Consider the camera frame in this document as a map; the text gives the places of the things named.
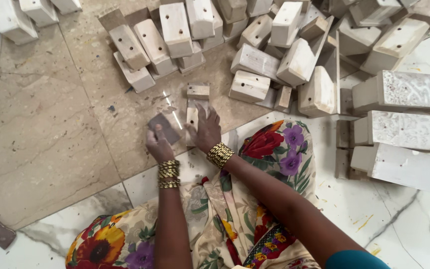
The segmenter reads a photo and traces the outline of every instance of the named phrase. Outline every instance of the gold bangle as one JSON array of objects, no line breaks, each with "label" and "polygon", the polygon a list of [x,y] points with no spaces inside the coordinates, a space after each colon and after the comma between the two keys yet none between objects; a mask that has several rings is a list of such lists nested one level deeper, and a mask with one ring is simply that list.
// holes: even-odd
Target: gold bangle
[{"label": "gold bangle", "polygon": [[231,150],[222,142],[215,145],[207,154],[207,160],[213,163],[218,168],[222,169],[226,162],[235,154],[235,151]]},{"label": "gold bangle", "polygon": [[176,178],[180,174],[180,162],[171,160],[159,163],[159,180],[166,178]]},{"label": "gold bangle", "polygon": [[180,186],[180,179],[175,179],[172,181],[159,181],[160,189],[178,188],[179,186]]}]

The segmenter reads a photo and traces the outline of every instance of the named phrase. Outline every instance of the purple flower print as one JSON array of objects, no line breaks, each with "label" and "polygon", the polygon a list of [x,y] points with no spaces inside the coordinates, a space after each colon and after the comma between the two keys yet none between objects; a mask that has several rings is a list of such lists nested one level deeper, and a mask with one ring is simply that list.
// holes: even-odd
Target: purple flower print
[{"label": "purple flower print", "polygon": [[298,168],[302,163],[302,153],[297,153],[295,149],[290,149],[286,158],[279,161],[280,173],[285,176],[294,176],[298,173]]},{"label": "purple flower print", "polygon": [[292,128],[286,128],[285,130],[283,130],[285,142],[290,144],[291,148],[296,148],[304,141],[304,136],[302,135],[302,132],[303,128],[301,128],[299,125],[294,125]]},{"label": "purple flower print", "polygon": [[149,242],[142,242],[135,252],[130,253],[125,261],[129,269],[152,269],[154,260],[154,248]]}]

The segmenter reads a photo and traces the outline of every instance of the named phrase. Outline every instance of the hand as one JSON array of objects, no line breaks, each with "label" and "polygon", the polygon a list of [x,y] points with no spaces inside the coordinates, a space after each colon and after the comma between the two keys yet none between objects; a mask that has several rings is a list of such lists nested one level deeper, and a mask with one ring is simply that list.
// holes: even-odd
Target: hand
[{"label": "hand", "polygon": [[191,124],[184,124],[195,145],[207,154],[216,144],[222,142],[222,128],[220,116],[212,106],[208,107],[208,117],[205,109],[199,103],[195,103],[198,109],[198,131]]},{"label": "hand", "polygon": [[145,146],[158,163],[175,159],[172,147],[162,131],[162,125],[155,125],[155,133],[151,130],[147,131]]}]

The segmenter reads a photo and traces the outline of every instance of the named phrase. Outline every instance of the yellow paint stain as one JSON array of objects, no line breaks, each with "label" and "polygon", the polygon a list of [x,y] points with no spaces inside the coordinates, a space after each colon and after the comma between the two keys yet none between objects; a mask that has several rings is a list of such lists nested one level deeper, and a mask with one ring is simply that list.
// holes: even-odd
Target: yellow paint stain
[{"label": "yellow paint stain", "polygon": [[381,252],[381,249],[376,248],[375,250],[371,251],[371,255],[376,256],[379,252]]},{"label": "yellow paint stain", "polygon": [[361,225],[361,227],[359,227],[358,228],[358,230],[356,231],[356,232],[359,232],[359,230],[361,230],[361,228],[363,228],[366,224],[367,224],[367,222],[372,218],[374,216],[374,214],[372,214],[368,219],[367,219],[367,221],[363,224],[363,225]]}]

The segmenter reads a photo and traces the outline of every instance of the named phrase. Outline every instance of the teal sleeve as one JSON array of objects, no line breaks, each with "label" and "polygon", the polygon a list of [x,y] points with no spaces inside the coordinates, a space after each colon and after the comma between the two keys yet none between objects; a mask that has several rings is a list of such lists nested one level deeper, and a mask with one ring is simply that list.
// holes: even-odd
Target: teal sleeve
[{"label": "teal sleeve", "polygon": [[326,269],[389,269],[389,266],[365,251],[343,250],[328,258]]}]

